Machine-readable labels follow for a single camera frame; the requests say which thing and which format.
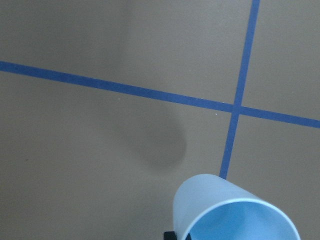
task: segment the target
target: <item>cup rim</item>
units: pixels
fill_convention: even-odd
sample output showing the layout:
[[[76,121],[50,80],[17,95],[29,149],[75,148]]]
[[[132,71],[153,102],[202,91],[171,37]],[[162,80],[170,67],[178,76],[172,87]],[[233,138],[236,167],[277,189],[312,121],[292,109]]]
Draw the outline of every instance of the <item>cup rim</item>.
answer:
[[[286,222],[290,225],[291,229],[293,230],[296,240],[301,240],[298,230],[295,227],[294,223],[291,221],[291,219],[283,212],[281,211],[278,207],[272,205],[271,203],[268,203],[262,199],[253,199],[253,198],[247,198],[247,197],[239,197],[239,198],[233,198],[233,199],[228,199],[228,200],[224,200],[221,201],[219,203],[216,203],[210,207],[208,207],[207,209],[205,209],[204,211],[202,211],[201,213],[198,214],[197,217],[195,217],[193,219],[193,221],[191,223],[188,224],[187,228],[185,229],[182,237],[178,240],[184,240],[186,239],[188,233],[190,232],[190,230],[193,228],[193,226],[207,213],[211,212],[214,209],[217,209],[219,207],[222,207],[224,205],[227,204],[234,204],[234,203],[255,203],[255,204],[260,204],[260,205],[264,205],[274,211],[276,211],[277,213],[279,213],[285,220]]]

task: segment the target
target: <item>painter's tape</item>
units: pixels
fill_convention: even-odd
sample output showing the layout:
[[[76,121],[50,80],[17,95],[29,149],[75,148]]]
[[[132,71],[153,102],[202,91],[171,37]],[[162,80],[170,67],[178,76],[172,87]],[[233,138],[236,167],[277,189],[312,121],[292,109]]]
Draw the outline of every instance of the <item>painter's tape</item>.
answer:
[[[255,108],[250,108],[242,106],[240,109],[240,114],[260,119],[268,119],[273,121],[284,122],[288,124],[296,124],[306,127],[318,128],[320,129],[320,120],[310,119],[300,116],[293,116],[289,114],[283,114],[273,111],[265,111]]]
[[[230,166],[231,154],[234,147],[236,131],[237,131],[237,126],[239,122],[240,107],[244,97],[247,73],[248,73],[248,68],[250,63],[251,49],[252,49],[252,44],[254,42],[259,4],[260,4],[260,0],[253,0],[251,5],[248,27],[245,35],[245,41],[244,41],[244,47],[243,47],[243,53],[242,53],[239,78],[238,78],[238,83],[237,83],[235,97],[234,97],[233,110],[230,118],[228,134],[226,136],[224,153],[223,153],[220,174],[219,174],[220,177],[223,179],[227,178],[228,170]]]
[[[229,113],[232,111],[233,107],[233,105],[229,103],[206,100],[192,96],[185,96],[5,61],[0,61],[0,71]]]

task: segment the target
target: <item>concrete floor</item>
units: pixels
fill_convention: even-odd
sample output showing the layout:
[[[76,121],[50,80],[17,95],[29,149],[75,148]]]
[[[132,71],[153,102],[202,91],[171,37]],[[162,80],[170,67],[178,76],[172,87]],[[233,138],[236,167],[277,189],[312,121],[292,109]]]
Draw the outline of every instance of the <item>concrete floor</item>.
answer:
[[[0,61],[233,104],[250,9],[7,1]],[[320,120],[319,11],[316,0],[260,3],[243,106]],[[230,112],[0,79],[2,240],[161,240],[179,185],[220,172]],[[241,115],[227,179],[282,209],[301,239],[320,239],[319,159],[319,127]]]

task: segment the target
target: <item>light blue cup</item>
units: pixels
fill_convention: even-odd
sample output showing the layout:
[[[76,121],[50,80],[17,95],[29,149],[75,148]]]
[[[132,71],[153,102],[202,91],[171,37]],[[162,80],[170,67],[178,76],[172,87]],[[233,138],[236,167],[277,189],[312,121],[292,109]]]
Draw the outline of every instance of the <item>light blue cup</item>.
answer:
[[[300,240],[280,209],[211,174],[189,178],[173,200],[177,240]]]

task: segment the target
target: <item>blue tape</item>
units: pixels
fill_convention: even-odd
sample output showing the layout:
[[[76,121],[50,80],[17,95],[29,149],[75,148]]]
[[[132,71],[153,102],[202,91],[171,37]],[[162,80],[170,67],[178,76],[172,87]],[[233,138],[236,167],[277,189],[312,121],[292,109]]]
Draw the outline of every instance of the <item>blue tape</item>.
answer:
[[[245,42],[244,42],[243,53],[242,53],[241,66],[239,71],[239,78],[238,78],[238,83],[236,87],[234,104],[233,104],[228,134],[225,141],[224,153],[223,153],[220,174],[219,174],[219,176],[223,179],[227,178],[228,170],[230,166],[231,154],[234,147],[236,131],[237,131],[239,115],[240,115],[240,107],[241,107],[244,92],[245,92],[251,49],[254,41],[259,4],[260,4],[260,0],[253,0],[251,5],[249,20],[248,20],[248,27],[246,31]]]
[[[296,124],[306,127],[318,128],[320,129],[320,120],[310,119],[300,116],[293,116],[273,111],[265,111],[255,108],[250,108],[242,106],[240,109],[240,114],[260,119],[268,119],[273,121],[284,122],[288,124]]]
[[[231,113],[233,106],[229,103],[152,90],[138,86],[52,71],[32,66],[25,66],[5,61],[0,61],[0,71],[229,113]]]
[[[265,111],[261,109],[255,109],[250,107],[237,107],[233,108],[232,104],[206,100],[202,98],[184,96],[174,93],[168,93],[158,90],[152,90],[143,87],[131,86],[122,83],[116,83],[111,81],[99,80],[96,78],[90,78],[85,76],[79,76],[69,73],[63,73],[58,71],[52,71],[37,67],[25,66],[16,63],[10,63],[5,61],[0,61],[0,71],[20,74],[25,76],[31,76],[36,78],[48,79],[62,83],[76,84],[91,88],[97,88],[107,91],[114,91],[123,94],[135,95],[145,98],[151,98],[161,101],[167,101],[172,103],[179,103],[189,106],[195,106],[199,108],[218,110],[223,112],[231,113],[234,110],[239,109],[239,113],[234,115],[245,115],[249,117],[268,119],[278,122],[284,122],[289,124],[302,125],[306,127],[320,128],[320,120],[305,118],[300,116],[294,116],[289,114],[277,113],[272,111]],[[235,124],[237,121],[232,120],[230,124]],[[235,129],[236,126],[232,125],[230,129]]]

